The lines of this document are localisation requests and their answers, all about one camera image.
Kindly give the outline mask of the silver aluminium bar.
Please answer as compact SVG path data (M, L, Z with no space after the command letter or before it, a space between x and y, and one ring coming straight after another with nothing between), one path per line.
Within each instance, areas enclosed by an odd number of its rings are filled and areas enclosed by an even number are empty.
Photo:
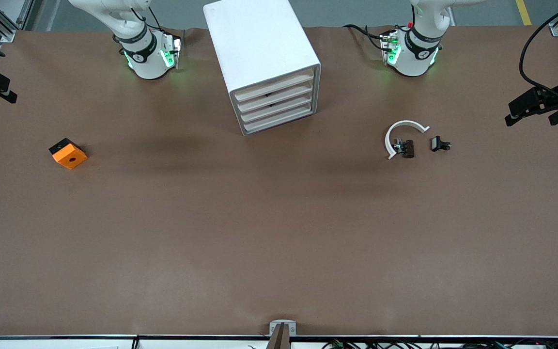
M287 74L283 77L262 81L244 89L233 91L233 95L235 100L238 102L248 101L252 98L279 92L299 83L310 81L313 79L314 73L314 68L303 69L301 71Z

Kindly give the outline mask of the orange box with black part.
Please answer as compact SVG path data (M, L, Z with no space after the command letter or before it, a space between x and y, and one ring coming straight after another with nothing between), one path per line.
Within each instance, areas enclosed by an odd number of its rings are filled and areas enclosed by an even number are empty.
M84 150L69 138L62 139L48 150L56 163L69 170L73 170L88 159Z

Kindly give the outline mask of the white curved plastic clip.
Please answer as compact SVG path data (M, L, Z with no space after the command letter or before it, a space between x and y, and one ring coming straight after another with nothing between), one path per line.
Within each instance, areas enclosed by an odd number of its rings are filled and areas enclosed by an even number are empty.
M430 130L429 126L424 126L424 125L421 125L420 123L418 123L416 121L410 121L410 120L397 121L394 124L392 124L391 126L389 126L388 129L386 130L386 134L385 134L385 138L384 138L385 148L386 148L386 151L388 153L387 158L389 160L393 159L398 154L396 149L394 148L394 146L392 145L392 143L390 141L390 135L395 128L403 127L403 126L412 127L414 129L417 129L421 133L425 133L428 130Z

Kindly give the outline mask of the brown table cover sheet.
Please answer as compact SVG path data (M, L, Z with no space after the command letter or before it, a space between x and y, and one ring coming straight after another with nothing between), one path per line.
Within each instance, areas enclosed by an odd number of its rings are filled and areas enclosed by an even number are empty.
M558 335L558 126L507 127L532 27L452 27L400 77L306 29L317 113L244 136L208 31L131 73L106 32L21 32L0 72L0 335ZM415 157L388 159L395 128ZM451 143L431 151L431 139ZM49 148L88 159L73 170Z

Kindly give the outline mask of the metal base connector bracket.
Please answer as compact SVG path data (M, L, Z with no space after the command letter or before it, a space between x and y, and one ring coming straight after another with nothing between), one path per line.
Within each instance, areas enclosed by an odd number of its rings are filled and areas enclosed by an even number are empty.
M379 35L385 65L395 65L401 53L400 30L393 29Z
M177 69L179 64L179 55L182 49L182 39L178 35L162 33L162 49L161 56L165 62L167 69Z

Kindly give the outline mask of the white table edge rail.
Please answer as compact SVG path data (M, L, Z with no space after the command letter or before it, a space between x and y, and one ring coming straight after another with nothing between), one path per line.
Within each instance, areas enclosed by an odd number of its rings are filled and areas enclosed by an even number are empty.
M0 349L265 349L269 335L10 335ZM296 335L286 349L558 349L558 336Z

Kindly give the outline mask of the grey metal mounting bracket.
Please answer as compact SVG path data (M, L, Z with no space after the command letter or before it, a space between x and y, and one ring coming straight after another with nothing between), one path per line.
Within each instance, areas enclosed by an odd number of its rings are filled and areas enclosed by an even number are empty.
M297 326L294 320L290 319L276 319L269 323L269 334L272 336L275 329L282 328L283 332L288 333L289 336L297 336Z

